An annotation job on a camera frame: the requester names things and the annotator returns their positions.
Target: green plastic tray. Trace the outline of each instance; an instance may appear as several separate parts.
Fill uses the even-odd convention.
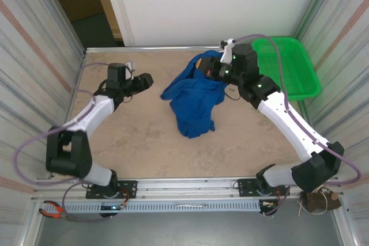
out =
[[[288,100],[300,101],[320,94],[321,83],[301,42],[292,37],[273,37],[272,40],[281,55]],[[252,46],[258,54],[260,73],[281,86],[277,54],[271,43],[267,39],[258,39]]]

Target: red-handled pliers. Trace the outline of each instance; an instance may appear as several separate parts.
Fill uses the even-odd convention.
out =
[[[56,203],[54,201],[47,201],[47,200],[44,201],[44,203],[52,205],[54,208],[56,208],[58,213],[47,213],[43,209],[39,209],[39,213],[42,214],[43,216],[48,217],[48,218],[55,218],[55,219],[63,218],[63,219],[69,220],[69,221],[75,221],[72,217],[68,216],[65,213],[64,209],[62,207],[60,207],[60,205],[58,203]]]

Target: blue towel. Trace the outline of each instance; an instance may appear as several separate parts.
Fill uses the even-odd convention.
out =
[[[209,130],[215,131],[212,109],[224,101],[227,85],[210,80],[195,66],[197,60],[210,56],[220,58],[222,54],[209,50],[195,56],[161,95],[163,100],[172,100],[170,106],[176,115],[178,129],[189,138],[199,137]]]

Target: corrugated metal wall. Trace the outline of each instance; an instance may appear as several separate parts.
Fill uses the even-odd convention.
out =
[[[344,191],[363,245],[369,245],[369,0],[320,0],[299,32],[322,84],[306,101],[312,125],[340,141],[363,172]],[[343,179],[355,172],[343,164]]]
[[[15,175],[12,155],[30,137],[63,124],[83,49],[53,0],[0,0],[0,245],[14,245],[33,188]],[[46,177],[46,140],[19,158]]]

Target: white wall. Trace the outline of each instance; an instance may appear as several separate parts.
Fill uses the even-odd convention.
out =
[[[218,44],[292,35],[310,0],[112,0],[127,46]]]

